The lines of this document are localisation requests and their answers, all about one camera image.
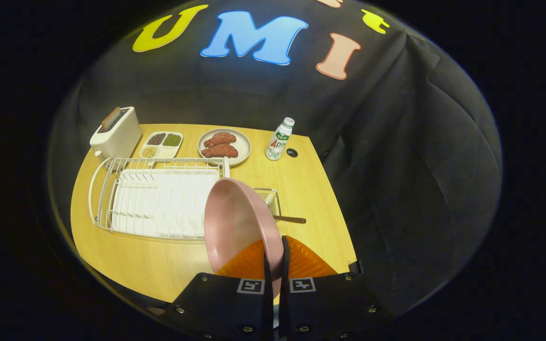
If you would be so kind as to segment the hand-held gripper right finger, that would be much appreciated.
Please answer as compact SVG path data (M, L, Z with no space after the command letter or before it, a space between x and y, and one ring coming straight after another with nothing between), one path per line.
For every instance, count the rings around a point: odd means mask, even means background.
M386 324L387 308L370 290L365 276L345 272L297 276L306 246L282 238L280 335L289 341L366 341L372 328Z

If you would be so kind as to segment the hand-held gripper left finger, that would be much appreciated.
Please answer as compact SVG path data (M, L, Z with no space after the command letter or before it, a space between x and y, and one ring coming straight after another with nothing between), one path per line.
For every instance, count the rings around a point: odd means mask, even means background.
M258 240L215 274L197 274L161 316L195 341L273 340L273 281Z

